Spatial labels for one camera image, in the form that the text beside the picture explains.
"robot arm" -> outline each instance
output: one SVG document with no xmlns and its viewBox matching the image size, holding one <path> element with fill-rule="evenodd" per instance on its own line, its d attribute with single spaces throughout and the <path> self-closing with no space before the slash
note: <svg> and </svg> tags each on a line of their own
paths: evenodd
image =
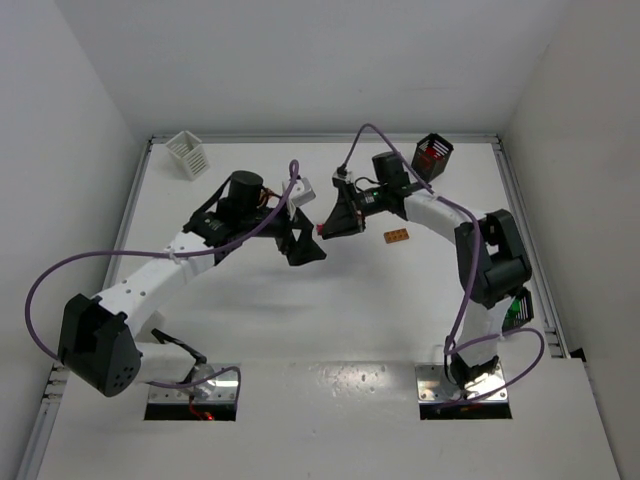
<svg viewBox="0 0 640 480">
<path fill-rule="evenodd" d="M 392 152 L 373 157 L 378 180 L 376 187 L 358 190 L 352 175 L 340 167 L 333 176 L 338 200 L 321 227 L 324 239 L 354 235 L 365 229 L 365 218 L 391 212 L 409 222 L 424 225 L 456 247 L 458 272 L 463 287 L 471 272 L 473 224 L 462 213 L 438 201 L 418 183 L 410 183 L 403 164 Z M 458 343 L 493 333 L 500 334 L 512 299 L 531 278 L 531 265 L 518 234 L 515 221 L 506 210 L 474 212 L 479 219 L 481 242 L 478 269 L 465 313 Z M 496 246 L 489 254 L 487 244 Z M 498 362 L 497 339 L 472 345 L 451 358 L 451 374 L 462 389 Z"/>
<path fill-rule="evenodd" d="M 298 179 L 298 199 L 313 199 L 306 179 Z M 229 193 L 220 198 L 225 186 Z M 289 198 L 288 209 L 267 207 L 262 178 L 234 172 L 202 207 L 196 210 L 169 247 L 165 258 L 154 258 L 128 278 L 92 298 L 76 295 L 65 306 L 58 357 L 102 394 L 119 394 L 131 383 L 189 380 L 194 366 L 207 359 L 164 332 L 153 330 L 160 343 L 136 342 L 151 315 L 192 279 L 219 264 L 240 244 L 235 242 L 271 220 L 257 234 L 276 240 L 289 265 L 323 260 L 326 254 L 312 238 L 313 225 Z M 217 204 L 215 212 L 209 209 Z M 298 238 L 293 231 L 299 230 Z M 207 248 L 216 252 L 188 256 Z"/>
</svg>

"white basket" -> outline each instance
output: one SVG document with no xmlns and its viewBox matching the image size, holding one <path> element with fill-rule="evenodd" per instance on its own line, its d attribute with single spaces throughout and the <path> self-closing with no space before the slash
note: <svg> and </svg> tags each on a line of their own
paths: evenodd
<svg viewBox="0 0 640 480">
<path fill-rule="evenodd" d="M 190 180 L 195 180 L 209 169 L 202 141 L 193 133 L 180 132 L 166 144 L 169 154 L 180 165 Z"/>
</svg>

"white floor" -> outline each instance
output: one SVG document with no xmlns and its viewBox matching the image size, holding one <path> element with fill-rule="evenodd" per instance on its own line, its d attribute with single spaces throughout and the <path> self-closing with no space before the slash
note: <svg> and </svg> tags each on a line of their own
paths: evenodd
<svg viewBox="0 0 640 480">
<path fill-rule="evenodd" d="M 409 157 L 415 148 L 400 147 Z M 321 223 L 348 144 L 206 149 L 213 166 L 191 183 L 153 147 L 126 248 L 163 248 L 233 170 L 279 189 L 291 158 L 318 195 L 304 211 Z M 370 157 L 384 150 L 359 146 L 355 174 L 373 175 Z M 489 144 L 456 144 L 434 187 L 474 209 L 508 208 Z M 320 240 L 327 259 L 298 268 L 273 240 L 251 240 L 161 310 L 169 334 L 210 361 L 241 363 L 237 422 L 143 422 L 144 386 L 105 399 L 72 377 L 39 478 L 617 478 L 577 360 L 546 356 L 512 387 L 512 420 L 419 420 L 413 364 L 441 357 L 462 296 L 455 249 L 389 214 L 367 225 Z M 402 227 L 411 238 L 385 244 L 383 232 Z M 118 277 L 141 262 L 123 260 Z M 533 359 L 536 342 L 501 344 L 507 377 Z"/>
</svg>

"metal base plate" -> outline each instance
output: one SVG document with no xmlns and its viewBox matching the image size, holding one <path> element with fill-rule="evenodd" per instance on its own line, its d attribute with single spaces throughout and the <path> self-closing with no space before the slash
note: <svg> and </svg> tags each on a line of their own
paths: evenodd
<svg viewBox="0 0 640 480">
<path fill-rule="evenodd" d="M 221 370 L 226 364 L 207 364 L 202 374 Z M 192 390 L 193 407 L 208 411 L 216 420 L 235 420 L 235 400 L 238 376 L 234 371 L 225 372 Z M 146 420 L 197 420 L 189 412 L 189 394 L 186 390 L 150 387 Z"/>
<path fill-rule="evenodd" d="M 418 388 L 418 404 L 420 405 L 420 417 L 424 419 L 455 419 L 455 418 L 511 418 L 509 410 L 509 396 L 507 389 L 497 391 L 495 394 L 469 404 L 460 406 L 446 406 L 460 398 L 460 389 L 451 384 L 444 376 L 444 365 L 422 364 L 416 365 L 416 384 Z M 501 386 L 505 381 L 500 365 L 493 374 L 485 374 L 465 388 L 467 399 L 490 392 Z"/>
</svg>

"purple cable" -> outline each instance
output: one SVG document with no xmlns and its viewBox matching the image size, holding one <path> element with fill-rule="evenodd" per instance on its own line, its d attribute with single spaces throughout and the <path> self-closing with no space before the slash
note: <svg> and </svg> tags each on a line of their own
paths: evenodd
<svg viewBox="0 0 640 480">
<path fill-rule="evenodd" d="M 291 177 L 291 181 L 289 182 L 287 189 L 282 193 L 282 198 L 280 198 L 280 200 L 278 201 L 278 204 L 271 211 L 271 213 L 269 213 L 269 215 L 267 215 L 260 224 L 258 224 L 253 230 L 248 232 L 246 235 L 243 235 L 242 237 L 237 238 L 236 240 L 233 240 L 217 248 L 210 248 L 207 250 L 200 250 L 197 252 L 176 253 L 175 257 L 189 258 L 189 257 L 200 257 L 203 255 L 214 255 L 216 253 L 225 252 L 227 250 L 233 250 L 239 247 L 240 245 L 242 245 L 245 241 L 249 240 L 250 238 L 255 237 L 258 233 L 260 233 L 260 231 L 263 228 L 265 228 L 271 222 L 271 220 L 273 220 L 273 218 L 278 214 L 278 212 L 282 210 L 282 208 L 286 205 L 287 199 L 289 198 L 289 195 L 291 194 L 291 191 L 293 190 L 293 187 L 295 186 L 296 180 L 298 178 L 299 169 L 300 169 L 300 164 L 298 163 L 298 161 L 291 160 L 291 162 L 289 163 L 289 175 Z M 27 293 L 27 298 L 24 304 L 24 319 L 27 325 L 27 330 L 29 331 L 29 335 L 31 336 L 31 339 L 38 346 L 38 348 L 40 348 L 40 350 L 46 353 L 54 361 L 58 361 L 58 356 L 49 347 L 47 347 L 42 340 L 40 340 L 40 337 L 38 337 L 38 334 L 33 328 L 33 319 L 31 318 L 31 304 L 33 303 L 33 297 L 36 293 L 36 290 L 49 275 L 51 275 L 53 272 L 55 272 L 59 268 L 62 268 L 71 262 L 75 262 L 76 260 L 82 260 L 83 258 L 104 257 L 104 256 L 171 258 L 171 255 L 169 253 L 164 253 L 164 252 L 146 252 L 146 251 L 140 251 L 140 250 L 96 250 L 94 252 L 85 252 L 85 253 L 79 253 L 77 255 L 72 255 L 71 257 L 65 258 L 64 260 L 61 260 L 58 263 L 47 268 L 36 279 L 36 281 L 33 283 L 31 288 L 29 289 L 29 293 Z M 208 380 L 210 380 L 210 378 L 199 380 L 198 382 L 195 382 L 195 385 L 199 385 L 200 383 L 204 383 Z M 184 387 L 183 385 L 176 385 L 171 388 L 186 388 L 186 387 Z"/>
<path fill-rule="evenodd" d="M 396 154 L 396 156 L 402 161 L 402 163 L 404 163 L 404 166 L 409 171 L 409 173 L 411 173 L 411 175 L 413 175 L 415 179 L 418 180 L 418 183 L 420 184 L 420 186 L 425 190 L 427 190 L 427 192 L 431 194 L 434 193 L 433 188 L 431 188 L 431 185 L 429 185 L 422 178 L 420 178 L 420 175 L 418 175 L 418 173 L 413 169 L 413 167 L 411 167 L 411 165 L 409 164 L 409 162 L 407 162 L 407 160 L 404 158 L 402 153 L 400 153 L 400 151 L 395 147 L 395 145 L 391 142 L 391 140 L 389 140 L 389 138 L 382 132 L 382 130 L 380 130 L 375 125 L 372 125 L 371 123 L 365 123 L 360 127 L 360 130 L 358 130 L 356 138 L 353 140 L 353 143 L 351 144 L 351 149 L 347 154 L 347 158 L 345 158 L 344 162 L 342 163 L 342 166 L 346 167 L 347 163 L 349 163 L 349 160 L 351 159 L 351 155 L 353 154 L 353 151 L 356 148 L 356 144 L 360 139 L 360 135 L 362 134 L 365 128 L 370 128 L 371 130 L 376 132 L 378 136 L 389 146 L 391 151 Z M 467 311 L 467 306 L 469 305 L 469 301 L 471 300 L 471 291 L 473 290 L 473 284 L 475 283 L 476 272 L 478 271 L 478 259 L 480 258 L 481 234 L 480 234 L 480 225 L 478 224 L 478 220 L 473 215 L 473 213 L 471 213 L 467 208 L 445 197 L 439 196 L 438 201 L 453 208 L 454 210 L 457 210 L 463 213 L 465 216 L 469 217 L 469 220 L 471 220 L 471 223 L 473 223 L 473 255 L 471 257 L 471 270 L 469 273 L 469 279 L 467 280 L 467 285 L 465 286 L 465 289 L 464 289 L 464 296 L 462 297 L 462 302 L 460 303 L 458 314 L 456 315 L 456 319 L 453 322 L 453 327 L 451 327 L 451 333 L 449 333 L 449 335 L 446 337 L 444 341 L 444 354 L 451 355 L 452 354 L 451 344 L 455 340 L 456 334 L 458 333 L 458 330 L 460 329 L 460 325 L 462 324 L 464 313 Z"/>
<path fill-rule="evenodd" d="M 376 132 L 378 136 L 389 146 L 389 148 L 391 148 L 391 151 L 402 161 L 402 163 L 404 163 L 404 166 L 409 171 L 409 173 L 411 173 L 411 175 L 413 175 L 415 179 L 418 180 L 418 183 L 420 184 L 420 186 L 422 186 L 429 193 L 431 194 L 434 193 L 434 190 L 433 188 L 431 188 L 431 185 L 429 185 L 422 178 L 420 178 L 420 175 L 418 175 L 417 172 L 411 167 L 409 162 L 407 162 L 407 160 L 404 158 L 402 153 L 400 153 L 400 151 L 395 147 L 395 145 L 391 142 L 391 140 L 389 140 L 389 138 L 378 127 L 376 127 L 375 125 L 372 125 L 371 123 L 365 123 L 364 125 L 362 125 L 362 127 L 360 127 L 360 130 L 358 130 L 356 138 L 353 140 L 353 143 L 351 144 L 351 148 L 349 149 L 349 153 L 347 154 L 347 158 L 345 158 L 344 162 L 342 163 L 343 167 L 346 167 L 347 163 L 349 163 L 349 160 L 351 159 L 351 155 L 353 154 L 353 151 L 356 147 L 356 144 L 360 139 L 360 135 L 362 134 L 365 128 L 370 128 L 371 130 Z M 467 311 L 467 306 L 469 305 L 469 301 L 471 300 L 471 291 L 473 290 L 473 284 L 475 283 L 476 273 L 478 271 L 478 259 L 480 258 L 481 233 L 480 233 L 480 225 L 478 224 L 478 219 L 473 215 L 473 213 L 471 213 L 469 209 L 445 197 L 439 196 L 438 201 L 453 208 L 454 210 L 457 210 L 463 213 L 465 216 L 469 217 L 469 219 L 471 220 L 471 223 L 473 223 L 473 256 L 471 258 L 471 271 L 469 272 L 469 278 L 467 280 L 467 284 L 464 289 L 464 296 L 462 297 L 462 302 L 460 303 L 458 314 L 456 315 L 456 319 L 453 322 L 453 326 L 451 327 L 451 332 L 445 338 L 445 341 L 444 341 L 444 354 L 445 356 L 448 356 L 448 355 L 453 355 L 454 353 L 458 353 L 461 350 L 464 350 L 465 348 L 470 347 L 471 345 L 475 345 L 477 343 L 482 343 L 489 340 L 495 340 L 497 338 L 500 338 L 500 335 L 499 334 L 485 335 L 483 337 L 474 338 L 473 340 L 465 342 L 462 345 L 458 345 L 454 348 L 451 348 L 451 345 L 455 340 L 455 336 L 458 333 L 458 330 L 460 329 L 460 325 L 462 324 L 464 314 Z M 538 365 L 538 363 L 542 359 L 542 356 L 544 355 L 545 340 L 540 332 L 538 332 L 534 328 L 529 328 L 529 327 L 512 330 L 510 332 L 505 333 L 504 336 L 507 337 L 509 335 L 513 335 L 514 333 L 518 333 L 518 332 L 533 332 L 538 336 L 538 339 L 540 340 L 540 351 L 538 352 L 538 356 L 533 361 L 533 363 L 531 363 L 531 365 L 529 365 L 522 373 L 520 373 L 513 379 L 506 382 L 504 386 L 496 390 L 474 397 L 472 400 L 468 400 L 468 401 L 456 400 L 455 402 L 449 402 L 449 403 L 443 404 L 440 407 L 449 407 L 452 405 L 463 405 L 465 403 L 473 403 L 478 400 L 482 400 L 483 398 L 490 397 L 494 393 L 499 392 L 503 388 L 507 388 L 513 385 L 514 383 L 519 381 L 521 378 L 528 375 L 529 372 L 531 372 L 531 370 L 533 370 L 536 367 L 536 365 Z"/>
</svg>

